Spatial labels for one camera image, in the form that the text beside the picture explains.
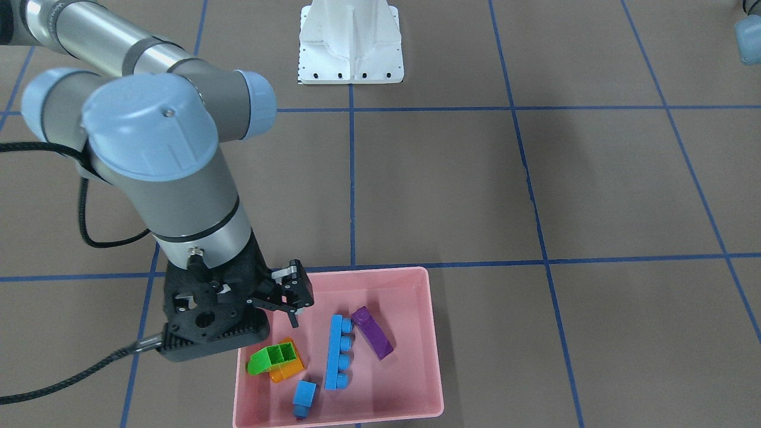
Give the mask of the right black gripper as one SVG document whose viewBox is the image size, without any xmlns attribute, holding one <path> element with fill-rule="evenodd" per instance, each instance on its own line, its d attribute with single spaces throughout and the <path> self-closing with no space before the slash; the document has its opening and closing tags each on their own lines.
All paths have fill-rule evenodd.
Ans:
<svg viewBox="0 0 761 428">
<path fill-rule="evenodd" d="M 265 310 L 287 314 L 292 328 L 315 306 L 313 285 L 301 260 L 268 268 L 253 230 L 234 257 L 210 266 L 185 249 L 177 265 L 168 261 L 163 286 L 165 333 L 269 333 Z"/>
</svg>

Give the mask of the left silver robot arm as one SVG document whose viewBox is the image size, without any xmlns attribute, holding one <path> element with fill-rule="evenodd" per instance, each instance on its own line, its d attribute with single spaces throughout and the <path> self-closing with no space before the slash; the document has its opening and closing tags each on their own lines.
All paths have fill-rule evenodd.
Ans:
<svg viewBox="0 0 761 428">
<path fill-rule="evenodd" d="M 740 62 L 744 65 L 760 64 L 760 1 L 742 1 L 747 16 L 735 24 Z"/>
</svg>

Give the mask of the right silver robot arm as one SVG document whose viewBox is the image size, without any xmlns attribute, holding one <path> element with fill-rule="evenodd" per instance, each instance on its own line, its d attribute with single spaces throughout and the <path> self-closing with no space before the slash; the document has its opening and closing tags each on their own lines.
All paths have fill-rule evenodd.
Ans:
<svg viewBox="0 0 761 428">
<path fill-rule="evenodd" d="M 21 114 L 36 139 L 3 141 L 2 153 L 62 155 L 125 193 L 168 258 L 167 331 L 211 341 L 263 310 L 297 327 L 312 286 L 299 261 L 268 268 L 220 147 L 272 127 L 263 76 L 220 70 L 96 1 L 3 1 L 2 44 L 88 65 L 27 85 Z"/>
</svg>

